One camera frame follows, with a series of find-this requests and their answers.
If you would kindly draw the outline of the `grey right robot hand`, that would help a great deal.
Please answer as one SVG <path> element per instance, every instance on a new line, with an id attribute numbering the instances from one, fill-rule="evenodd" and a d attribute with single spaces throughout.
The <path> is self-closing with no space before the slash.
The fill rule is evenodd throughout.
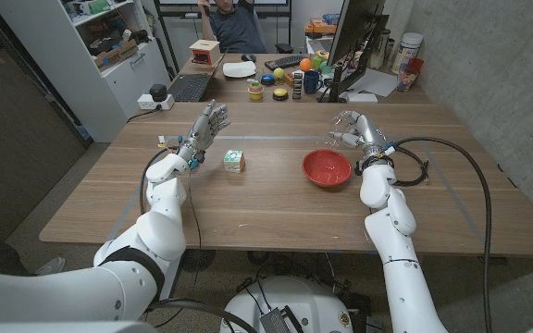
<path id="1" fill-rule="evenodd" d="M 368 116 L 356 111 L 341 111 L 332 120 L 328 135 L 336 142 L 360 148 L 367 159 L 384 151 L 387 140 L 383 130 Z"/>

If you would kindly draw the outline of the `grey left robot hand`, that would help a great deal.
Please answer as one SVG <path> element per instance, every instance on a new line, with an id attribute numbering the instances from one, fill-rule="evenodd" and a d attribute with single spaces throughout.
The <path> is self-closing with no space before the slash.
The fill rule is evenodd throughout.
<path id="1" fill-rule="evenodd" d="M 217 134 L 229 124 L 227 106 L 216 106 L 216 100 L 211 100 L 194 121 L 177 155 L 183 158 L 190 168 L 196 168 L 204 162 L 205 151 L 213 143 Z"/>

